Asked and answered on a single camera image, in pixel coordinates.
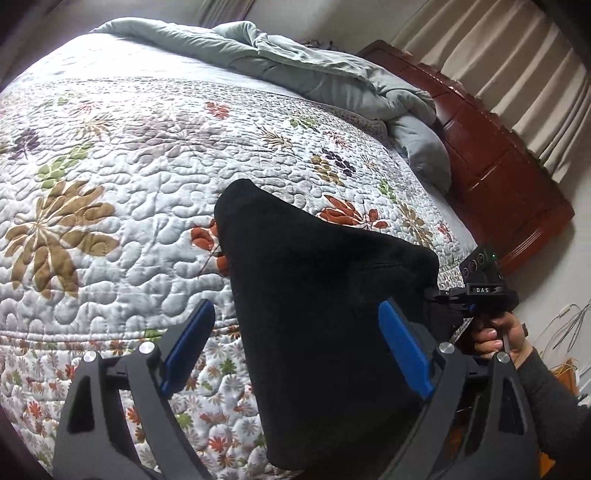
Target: gray blanket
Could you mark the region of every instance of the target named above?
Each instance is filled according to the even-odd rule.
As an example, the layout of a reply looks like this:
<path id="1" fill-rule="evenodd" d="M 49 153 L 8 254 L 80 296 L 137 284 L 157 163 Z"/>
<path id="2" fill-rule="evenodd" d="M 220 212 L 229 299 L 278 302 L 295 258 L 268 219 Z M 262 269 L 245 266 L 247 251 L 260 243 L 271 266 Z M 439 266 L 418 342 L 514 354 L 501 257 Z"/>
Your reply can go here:
<path id="1" fill-rule="evenodd" d="M 92 33 L 138 37 L 166 50 L 281 85 L 315 102 L 382 120 L 394 148 L 413 172 L 443 193 L 449 189 L 449 158 L 429 128 L 436 119 L 433 99 L 371 62 L 346 53 L 312 50 L 289 38 L 267 35 L 247 21 L 210 30 L 118 18 Z"/>

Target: human hand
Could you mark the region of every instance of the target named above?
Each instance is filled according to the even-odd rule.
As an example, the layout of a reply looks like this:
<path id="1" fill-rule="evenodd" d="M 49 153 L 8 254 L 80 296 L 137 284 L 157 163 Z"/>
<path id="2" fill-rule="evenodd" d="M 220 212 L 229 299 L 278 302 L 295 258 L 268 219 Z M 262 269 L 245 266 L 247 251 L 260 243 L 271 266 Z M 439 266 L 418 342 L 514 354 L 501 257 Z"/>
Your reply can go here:
<path id="1" fill-rule="evenodd" d="M 509 339 L 510 356 L 515 368 L 519 368 L 533 351 L 531 344 L 525 339 L 525 332 L 519 318 L 509 312 L 490 319 L 480 316 L 473 320 L 472 339 L 474 349 L 484 358 L 491 358 L 503 348 L 503 334 Z"/>

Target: silver screw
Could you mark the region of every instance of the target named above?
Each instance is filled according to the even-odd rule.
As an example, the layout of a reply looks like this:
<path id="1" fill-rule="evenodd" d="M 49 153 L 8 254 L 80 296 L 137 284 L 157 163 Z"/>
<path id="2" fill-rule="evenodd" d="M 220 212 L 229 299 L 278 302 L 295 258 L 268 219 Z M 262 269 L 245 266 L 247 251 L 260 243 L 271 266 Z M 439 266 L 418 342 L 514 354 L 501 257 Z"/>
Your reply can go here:
<path id="1" fill-rule="evenodd" d="M 155 348 L 156 346 L 154 345 L 154 342 L 144 342 L 139 346 L 139 352 L 146 355 L 152 353 Z"/>
<path id="2" fill-rule="evenodd" d="M 82 357 L 82 360 L 88 363 L 94 362 L 96 360 L 96 352 L 94 350 L 88 350 Z"/>
<path id="3" fill-rule="evenodd" d="M 508 364 L 511 361 L 511 357 L 507 352 L 499 352 L 496 354 L 496 359 L 502 364 Z"/>
<path id="4" fill-rule="evenodd" d="M 451 353 L 456 351 L 456 347 L 454 347 L 453 344 L 449 342 L 441 342 L 439 344 L 439 351 L 441 353 L 445 353 L 446 355 L 450 355 Z"/>

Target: beige curtain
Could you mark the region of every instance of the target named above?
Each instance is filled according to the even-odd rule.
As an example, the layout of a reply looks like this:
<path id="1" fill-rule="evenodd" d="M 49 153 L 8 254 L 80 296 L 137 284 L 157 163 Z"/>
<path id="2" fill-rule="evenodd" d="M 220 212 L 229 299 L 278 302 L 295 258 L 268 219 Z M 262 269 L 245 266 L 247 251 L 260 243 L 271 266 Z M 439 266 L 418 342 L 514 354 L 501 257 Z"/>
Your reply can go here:
<path id="1" fill-rule="evenodd" d="M 591 133 L 589 75 L 530 0 L 430 0 L 391 43 L 480 98 L 556 181 Z"/>
<path id="2" fill-rule="evenodd" d="M 203 0 L 197 13 L 197 25 L 213 28 L 216 25 L 244 20 L 254 0 Z"/>

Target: quilted stitching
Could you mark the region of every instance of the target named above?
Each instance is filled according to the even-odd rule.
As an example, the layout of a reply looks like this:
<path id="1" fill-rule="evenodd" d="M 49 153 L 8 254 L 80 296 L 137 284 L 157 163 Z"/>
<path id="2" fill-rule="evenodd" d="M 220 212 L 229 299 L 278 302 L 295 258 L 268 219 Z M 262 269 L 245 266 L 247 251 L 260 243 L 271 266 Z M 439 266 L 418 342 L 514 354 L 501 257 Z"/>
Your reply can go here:
<path id="1" fill-rule="evenodd" d="M 123 355 L 208 298 L 216 330 L 173 411 L 218 478 L 294 475 L 265 456 L 213 231 L 216 199 L 238 178 L 325 220 L 349 215 L 354 222 L 344 224 L 428 245 L 439 256 L 440 287 L 462 284 L 456 267 L 465 253 L 441 214 L 406 163 L 360 128 L 383 132 L 356 115 L 240 87 L 145 78 L 13 87 L 0 109 L 0 402 L 48 468 L 83 351 Z M 72 185 L 80 197 L 94 192 L 96 203 L 63 215 L 56 207 L 42 230 L 48 199 Z M 112 208 L 97 213 L 98 203 Z M 29 238 L 38 250 L 15 281 Z M 59 249 L 74 273 L 53 261 Z M 122 400 L 140 458 L 154 466 L 132 399 Z"/>

